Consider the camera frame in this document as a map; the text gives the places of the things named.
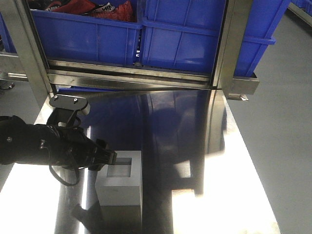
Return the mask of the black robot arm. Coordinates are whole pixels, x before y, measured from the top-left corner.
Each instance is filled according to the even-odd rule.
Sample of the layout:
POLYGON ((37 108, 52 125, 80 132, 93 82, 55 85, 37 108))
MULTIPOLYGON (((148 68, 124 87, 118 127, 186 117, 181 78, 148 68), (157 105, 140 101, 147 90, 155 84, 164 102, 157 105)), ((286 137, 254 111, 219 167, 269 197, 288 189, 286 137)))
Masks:
POLYGON ((116 153, 90 140, 81 128, 27 124, 18 116, 0 118, 0 162, 65 168, 111 164, 116 153))

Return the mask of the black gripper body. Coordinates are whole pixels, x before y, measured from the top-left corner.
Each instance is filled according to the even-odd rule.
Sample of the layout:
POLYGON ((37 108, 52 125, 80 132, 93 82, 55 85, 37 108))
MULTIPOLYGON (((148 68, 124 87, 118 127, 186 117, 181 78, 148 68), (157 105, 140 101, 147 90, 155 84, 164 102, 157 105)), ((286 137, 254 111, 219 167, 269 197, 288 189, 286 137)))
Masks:
POLYGON ((90 140, 82 128, 50 127, 53 134, 47 140, 49 164, 65 169, 93 168, 98 146, 90 140))

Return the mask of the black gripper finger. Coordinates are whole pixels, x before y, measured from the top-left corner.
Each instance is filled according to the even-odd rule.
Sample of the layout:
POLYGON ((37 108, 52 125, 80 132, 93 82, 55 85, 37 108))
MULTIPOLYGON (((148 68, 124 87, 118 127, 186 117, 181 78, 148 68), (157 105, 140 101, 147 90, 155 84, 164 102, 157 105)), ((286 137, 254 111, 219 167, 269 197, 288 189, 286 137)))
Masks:
POLYGON ((103 153, 103 152, 107 152, 107 150, 108 150, 108 143, 105 140, 97 139, 95 153, 103 153))
POLYGON ((114 165, 116 162, 117 153, 115 151, 108 151, 102 155, 93 157, 92 163, 88 167, 91 171, 100 171, 104 165, 114 165))

